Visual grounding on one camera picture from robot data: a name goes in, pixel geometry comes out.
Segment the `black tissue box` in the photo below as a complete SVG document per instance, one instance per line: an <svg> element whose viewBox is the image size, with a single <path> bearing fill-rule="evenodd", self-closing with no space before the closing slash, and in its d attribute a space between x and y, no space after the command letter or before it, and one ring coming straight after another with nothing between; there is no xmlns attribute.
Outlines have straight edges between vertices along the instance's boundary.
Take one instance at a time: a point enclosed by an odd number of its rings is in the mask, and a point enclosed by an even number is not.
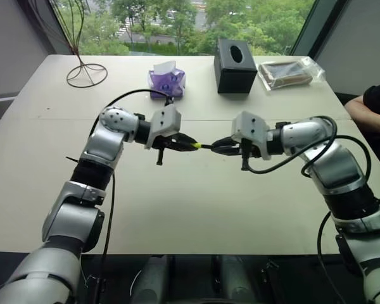
<svg viewBox="0 0 380 304"><path fill-rule="evenodd" d="M219 39L214 57L218 93L249 93L257 69L246 41Z"/></svg>

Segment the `window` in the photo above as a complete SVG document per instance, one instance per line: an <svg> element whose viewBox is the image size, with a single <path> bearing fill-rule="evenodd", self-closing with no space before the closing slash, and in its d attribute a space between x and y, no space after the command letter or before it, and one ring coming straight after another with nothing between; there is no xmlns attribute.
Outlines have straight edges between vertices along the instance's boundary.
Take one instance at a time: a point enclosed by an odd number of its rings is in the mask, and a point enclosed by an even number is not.
<svg viewBox="0 0 380 304"><path fill-rule="evenodd" d="M254 55L289 54L314 1L83 0L79 50L80 54L210 55L221 37L247 41ZM74 24L80 21L74 2L52 0L58 3L54 8L58 20L67 25L65 33L72 30L72 12Z"/></svg>

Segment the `person's arm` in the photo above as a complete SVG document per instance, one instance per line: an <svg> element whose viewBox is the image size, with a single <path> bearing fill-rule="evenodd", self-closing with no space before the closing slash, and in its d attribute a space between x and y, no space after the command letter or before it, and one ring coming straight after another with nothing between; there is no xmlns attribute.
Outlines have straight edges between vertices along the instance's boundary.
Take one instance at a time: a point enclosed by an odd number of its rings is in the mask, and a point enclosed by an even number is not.
<svg viewBox="0 0 380 304"><path fill-rule="evenodd" d="M380 115L364 105L363 95L347 102L345 108L361 129L380 133Z"/></svg>

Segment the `tissue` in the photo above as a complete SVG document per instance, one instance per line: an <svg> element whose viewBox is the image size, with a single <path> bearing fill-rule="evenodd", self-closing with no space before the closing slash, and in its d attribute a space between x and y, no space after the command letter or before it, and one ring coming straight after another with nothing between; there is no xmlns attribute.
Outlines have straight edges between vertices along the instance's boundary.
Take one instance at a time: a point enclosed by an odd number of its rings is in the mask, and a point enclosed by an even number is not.
<svg viewBox="0 0 380 304"><path fill-rule="evenodd" d="M149 71L148 74L148 83L151 89L178 98L184 95L186 74L176 68L176 61L168 61L153 66L153 71ZM151 98L164 98L164 96L151 92Z"/></svg>

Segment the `tissue box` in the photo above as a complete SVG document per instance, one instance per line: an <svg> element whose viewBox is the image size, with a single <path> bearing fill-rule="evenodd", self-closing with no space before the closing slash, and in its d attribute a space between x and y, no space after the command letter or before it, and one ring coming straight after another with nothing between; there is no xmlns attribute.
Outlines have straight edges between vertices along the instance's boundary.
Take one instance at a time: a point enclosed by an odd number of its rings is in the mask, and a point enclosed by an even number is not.
<svg viewBox="0 0 380 304"><path fill-rule="evenodd" d="M186 86L186 74L176 68L175 61L154 65L149 71L148 83L151 89L167 93L170 97L183 97ZM164 98L163 95L151 92L151 98Z"/></svg>
<svg viewBox="0 0 380 304"><path fill-rule="evenodd" d="M249 93L257 74L246 41L219 39L214 57L218 93Z"/></svg>

